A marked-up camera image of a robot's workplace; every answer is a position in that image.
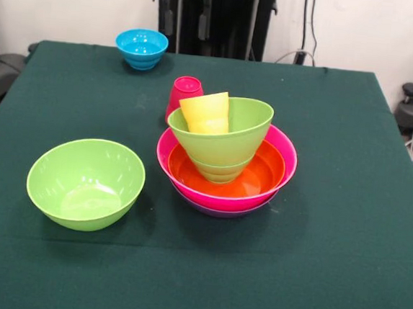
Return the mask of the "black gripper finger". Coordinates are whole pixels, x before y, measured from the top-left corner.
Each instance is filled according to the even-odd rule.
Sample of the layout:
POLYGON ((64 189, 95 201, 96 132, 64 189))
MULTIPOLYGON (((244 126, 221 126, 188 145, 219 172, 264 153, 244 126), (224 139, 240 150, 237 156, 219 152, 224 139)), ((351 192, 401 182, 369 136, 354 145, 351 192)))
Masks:
POLYGON ((199 40, 206 41, 210 37, 211 6, 212 0, 203 0, 202 13, 199 16, 197 31, 199 40))
POLYGON ((166 36, 173 35, 173 11, 172 11, 172 0, 162 0, 162 32, 166 36))

